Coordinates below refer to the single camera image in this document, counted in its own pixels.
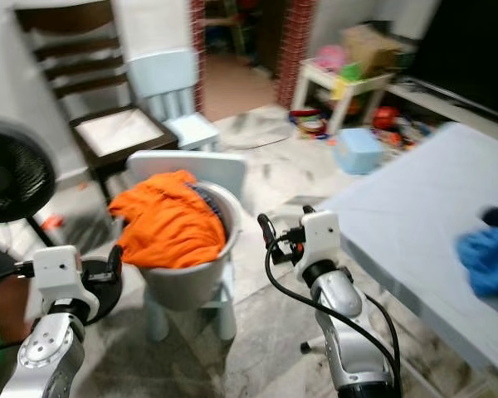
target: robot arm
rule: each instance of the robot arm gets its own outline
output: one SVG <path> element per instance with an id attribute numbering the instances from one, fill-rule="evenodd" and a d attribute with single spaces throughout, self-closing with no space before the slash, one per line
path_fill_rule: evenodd
<path id="1" fill-rule="evenodd" d="M 338 217 L 329 211 L 305 207 L 300 225 L 279 240 L 290 244 L 285 255 L 275 242 L 272 224 L 265 215 L 258 221 L 266 248 L 275 264 L 290 260 L 295 275 L 310 288 L 313 302 L 345 316 L 373 334 L 365 294 L 356 288 L 347 269 L 339 269 Z M 325 335 L 326 356 L 339 397 L 394 398 L 390 366 L 384 355 L 365 336 L 328 313 L 317 310 L 315 318 Z"/>
<path id="2" fill-rule="evenodd" d="M 83 363 L 85 325 L 101 318 L 101 304 L 121 292 L 121 248 L 115 246 L 104 269 L 82 269 L 73 246 L 39 250 L 22 267 L 42 294 L 40 318 L 17 354 L 17 367 L 2 398 L 67 398 Z"/>

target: small white table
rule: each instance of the small white table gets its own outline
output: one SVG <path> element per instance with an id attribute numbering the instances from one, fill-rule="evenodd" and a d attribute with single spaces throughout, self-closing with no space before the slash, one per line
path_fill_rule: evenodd
<path id="1" fill-rule="evenodd" d="M 498 300 L 471 290 L 455 240 L 498 206 L 498 141 L 449 123 L 417 149 L 320 205 L 342 245 L 477 369 L 498 371 Z"/>
<path id="2" fill-rule="evenodd" d="M 358 80 L 347 82 L 343 97 L 336 102 L 334 112 L 330 118 L 327 131 L 330 134 L 338 133 L 338 130 L 343 124 L 343 120 L 349 109 L 350 102 L 355 95 L 374 91 L 365 107 L 363 124 L 370 124 L 374 115 L 374 111 L 382 100 L 383 93 L 393 75 L 386 74 L 376 76 L 370 79 Z M 304 60 L 301 62 L 300 76 L 297 80 L 297 87 L 295 88 L 295 95 L 291 104 L 291 109 L 303 109 L 306 102 L 306 95 L 308 94 L 308 87 L 310 82 L 325 87 L 327 90 L 332 90 L 336 86 L 336 81 L 342 79 L 335 73 L 328 72 L 318 67 L 313 59 Z"/>

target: light blue table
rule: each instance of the light blue table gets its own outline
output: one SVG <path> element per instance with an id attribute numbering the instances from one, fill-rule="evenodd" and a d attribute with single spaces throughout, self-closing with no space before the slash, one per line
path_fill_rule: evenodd
<path id="1" fill-rule="evenodd" d="M 454 250 L 498 206 L 498 141 L 462 124 L 320 207 L 336 211 L 342 245 L 470 365 L 498 370 L 498 301 L 477 298 Z"/>

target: blue towel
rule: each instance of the blue towel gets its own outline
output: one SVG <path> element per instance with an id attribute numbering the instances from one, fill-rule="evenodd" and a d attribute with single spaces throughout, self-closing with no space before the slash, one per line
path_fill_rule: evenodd
<path id="1" fill-rule="evenodd" d="M 469 270 L 476 296 L 498 296 L 498 228 L 464 235 L 456 250 Z"/>

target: cardboard box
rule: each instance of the cardboard box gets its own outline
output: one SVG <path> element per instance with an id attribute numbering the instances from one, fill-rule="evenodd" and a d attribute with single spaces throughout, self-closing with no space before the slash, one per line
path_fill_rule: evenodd
<path id="1" fill-rule="evenodd" d="M 397 65 L 397 55 L 402 46 L 369 25 L 344 29 L 342 37 L 350 60 L 359 63 L 362 77 L 381 75 Z"/>

